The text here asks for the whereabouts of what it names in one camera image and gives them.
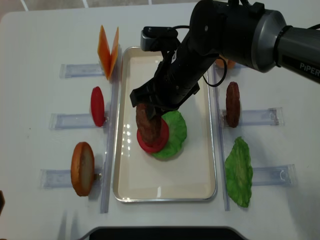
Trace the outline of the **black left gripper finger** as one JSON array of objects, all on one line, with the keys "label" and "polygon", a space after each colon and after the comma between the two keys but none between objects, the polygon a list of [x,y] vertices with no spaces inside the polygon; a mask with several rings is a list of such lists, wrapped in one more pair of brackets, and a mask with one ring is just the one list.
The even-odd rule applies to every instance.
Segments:
[{"label": "black left gripper finger", "polygon": [[141,87],[135,88],[130,93],[130,100],[133,107],[139,104],[155,106],[156,91],[153,81],[148,81]]}]

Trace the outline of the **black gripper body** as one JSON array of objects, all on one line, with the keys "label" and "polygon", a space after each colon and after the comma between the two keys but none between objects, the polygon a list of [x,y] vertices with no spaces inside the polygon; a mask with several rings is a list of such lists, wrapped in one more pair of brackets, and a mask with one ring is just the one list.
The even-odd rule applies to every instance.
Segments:
[{"label": "black gripper body", "polygon": [[217,59],[210,51],[200,55],[189,37],[186,37],[175,52],[169,52],[159,64],[154,77],[155,105],[164,105],[167,112],[177,110],[200,87],[198,80]]}]

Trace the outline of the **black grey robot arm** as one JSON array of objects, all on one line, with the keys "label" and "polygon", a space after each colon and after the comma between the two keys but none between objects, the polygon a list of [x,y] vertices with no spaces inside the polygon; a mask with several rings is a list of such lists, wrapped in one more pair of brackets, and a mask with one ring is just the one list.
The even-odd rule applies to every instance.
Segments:
[{"label": "black grey robot arm", "polygon": [[144,27],[141,49],[161,52],[152,79],[132,90],[133,107],[147,106],[147,117],[177,110],[200,87],[199,79],[217,59],[228,59],[261,73],[283,67],[320,81],[320,31],[286,24],[276,10],[246,0],[199,1],[178,40],[178,27]]}]

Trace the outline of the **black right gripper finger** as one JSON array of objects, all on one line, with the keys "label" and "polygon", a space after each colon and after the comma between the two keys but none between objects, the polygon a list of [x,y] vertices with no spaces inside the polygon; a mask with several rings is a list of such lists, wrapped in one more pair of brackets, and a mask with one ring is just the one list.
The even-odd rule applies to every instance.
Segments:
[{"label": "black right gripper finger", "polygon": [[146,116],[148,120],[152,120],[155,117],[161,117],[168,112],[168,108],[161,104],[147,104],[146,105]]}]

